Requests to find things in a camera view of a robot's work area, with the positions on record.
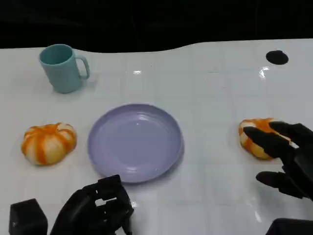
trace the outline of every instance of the black dot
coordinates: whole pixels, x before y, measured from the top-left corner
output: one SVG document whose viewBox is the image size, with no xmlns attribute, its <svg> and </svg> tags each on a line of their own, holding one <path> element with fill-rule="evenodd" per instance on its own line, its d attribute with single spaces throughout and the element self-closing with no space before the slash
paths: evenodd
<svg viewBox="0 0 313 235">
<path fill-rule="evenodd" d="M 266 54 L 266 59 L 275 65 L 284 65 L 289 61 L 288 56 L 281 50 L 273 50 Z"/>
</svg>

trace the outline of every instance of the lavender plate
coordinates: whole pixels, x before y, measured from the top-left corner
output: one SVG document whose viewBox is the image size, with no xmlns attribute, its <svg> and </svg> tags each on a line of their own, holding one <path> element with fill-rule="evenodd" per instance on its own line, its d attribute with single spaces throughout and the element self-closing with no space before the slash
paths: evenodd
<svg viewBox="0 0 313 235">
<path fill-rule="evenodd" d="M 184 152 L 177 122 L 164 110 L 130 104 L 104 114 L 92 127 L 88 153 L 97 171 L 140 183 L 165 173 Z"/>
</svg>

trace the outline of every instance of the robotic hand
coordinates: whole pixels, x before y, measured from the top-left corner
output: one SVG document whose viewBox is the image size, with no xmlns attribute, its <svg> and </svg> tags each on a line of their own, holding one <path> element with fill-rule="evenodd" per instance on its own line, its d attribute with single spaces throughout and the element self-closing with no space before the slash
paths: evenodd
<svg viewBox="0 0 313 235">
<path fill-rule="evenodd" d="M 96 201 L 105 202 L 97 205 Z M 134 210 L 119 175 L 77 190 L 62 207 L 50 235 L 114 235 L 120 227 L 131 235 Z M 36 199 L 11 205 L 11 235 L 46 235 L 47 219 Z"/>
<path fill-rule="evenodd" d="M 105 204 L 97 206 L 102 199 Z M 133 213 L 129 197 L 118 175 L 77 190 L 61 209 L 50 235 L 113 235 L 122 226 L 131 235 Z"/>
<path fill-rule="evenodd" d="M 265 133 L 254 127 L 245 127 L 245 134 L 254 143 L 274 158 L 280 158 L 285 173 L 263 171 L 256 179 L 281 193 L 313 200 L 313 131 L 304 125 L 285 122 L 270 122 L 270 127 L 286 136 L 298 148 L 289 145 L 288 140 L 275 133 Z"/>
</svg>

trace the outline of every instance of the mug handle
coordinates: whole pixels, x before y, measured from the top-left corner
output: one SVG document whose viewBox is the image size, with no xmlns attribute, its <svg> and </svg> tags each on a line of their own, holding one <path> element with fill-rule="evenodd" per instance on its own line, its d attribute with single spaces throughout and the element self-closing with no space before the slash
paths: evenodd
<svg viewBox="0 0 313 235">
<path fill-rule="evenodd" d="M 83 55 L 76 55 L 75 59 L 80 59 L 80 60 L 83 61 L 84 65 L 85 65 L 85 68 L 86 68 L 86 73 L 87 74 L 86 74 L 86 76 L 82 76 L 82 75 L 80 75 L 80 76 L 81 76 L 82 79 L 88 79 L 90 77 L 90 70 L 89 70 L 89 64 L 88 64 L 88 61 L 87 61 L 86 57 L 83 56 Z"/>
</svg>

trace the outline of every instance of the table surface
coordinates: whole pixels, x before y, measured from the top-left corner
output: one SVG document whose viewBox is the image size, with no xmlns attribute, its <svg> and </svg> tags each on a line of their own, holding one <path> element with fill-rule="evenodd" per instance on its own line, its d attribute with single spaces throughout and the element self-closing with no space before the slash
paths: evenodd
<svg viewBox="0 0 313 235">
<path fill-rule="evenodd" d="M 288 55 L 287 64 L 266 60 L 276 49 Z M 311 201 L 255 180 L 260 171 L 281 171 L 281 162 L 255 159 L 238 137 L 248 117 L 313 129 L 313 40 L 200 43 L 149 53 L 77 50 L 92 74 L 72 94 L 52 90 L 38 62 L 41 50 L 0 50 L 0 234 L 8 234 L 10 204 L 36 198 L 51 229 L 71 194 L 101 178 L 89 161 L 88 133 L 101 115 L 126 103 L 168 111 L 185 139 L 178 167 L 153 182 L 125 185 L 136 207 L 134 235 L 264 235 L 279 217 L 313 219 Z M 76 148 L 59 164 L 29 164 L 20 151 L 24 132 L 55 122 L 74 126 Z"/>
</svg>

